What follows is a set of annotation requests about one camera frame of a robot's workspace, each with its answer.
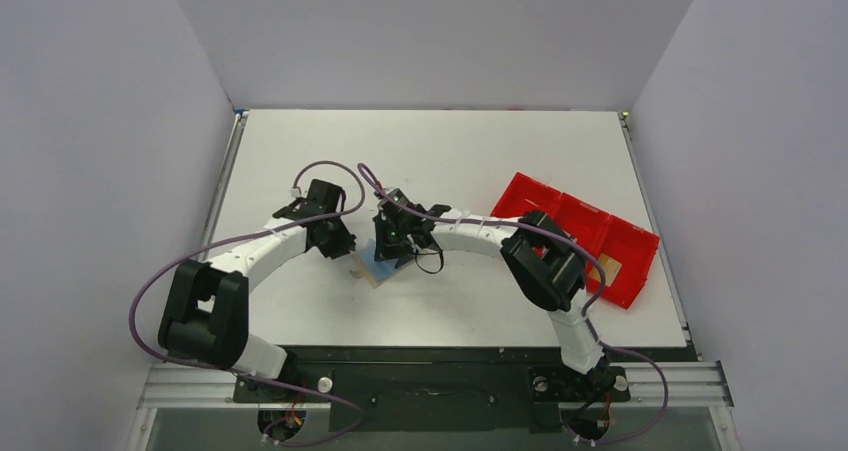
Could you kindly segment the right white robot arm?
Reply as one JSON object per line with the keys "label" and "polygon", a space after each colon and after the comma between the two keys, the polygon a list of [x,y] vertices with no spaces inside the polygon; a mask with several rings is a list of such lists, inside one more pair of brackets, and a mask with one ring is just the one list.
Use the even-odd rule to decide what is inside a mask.
{"label": "right white robot arm", "polygon": [[426,255],[443,259],[447,252],[502,259],[525,298],[548,314],[567,367],[566,389],[588,398],[603,386],[604,351],[584,310],[588,255],[548,214],[495,218],[447,205],[426,210],[398,188],[376,196],[376,261],[402,265]]}

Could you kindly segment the gold credit card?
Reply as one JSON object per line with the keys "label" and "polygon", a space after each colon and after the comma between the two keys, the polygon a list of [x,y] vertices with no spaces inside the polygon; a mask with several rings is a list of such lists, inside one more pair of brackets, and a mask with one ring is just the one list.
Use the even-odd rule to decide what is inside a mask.
{"label": "gold credit card", "polygon": [[612,286],[621,271],[623,264],[606,253],[601,253],[599,255],[598,262],[601,265],[601,269],[604,271],[606,285]]}

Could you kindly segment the beige leather card holder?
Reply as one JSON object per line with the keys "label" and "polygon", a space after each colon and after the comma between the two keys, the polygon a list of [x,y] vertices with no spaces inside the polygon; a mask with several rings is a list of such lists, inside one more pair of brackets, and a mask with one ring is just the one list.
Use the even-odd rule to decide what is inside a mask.
{"label": "beige leather card holder", "polygon": [[373,288],[381,286],[405,267],[405,264],[398,265],[397,259],[377,261],[375,254],[376,242],[369,239],[363,246],[358,247],[353,254],[354,269],[350,271],[354,279],[365,280]]}

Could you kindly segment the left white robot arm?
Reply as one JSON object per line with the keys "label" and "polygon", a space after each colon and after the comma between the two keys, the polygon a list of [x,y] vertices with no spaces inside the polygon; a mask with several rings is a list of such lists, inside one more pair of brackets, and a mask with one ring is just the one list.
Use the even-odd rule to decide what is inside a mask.
{"label": "left white robot arm", "polygon": [[355,249],[338,212],[342,187],[315,179],[305,196],[273,213],[266,232],[206,261],[175,270],[158,330],[172,355],[259,377],[272,400],[285,401],[300,381],[294,354],[249,331],[250,293],[288,261],[317,249],[337,259]]}

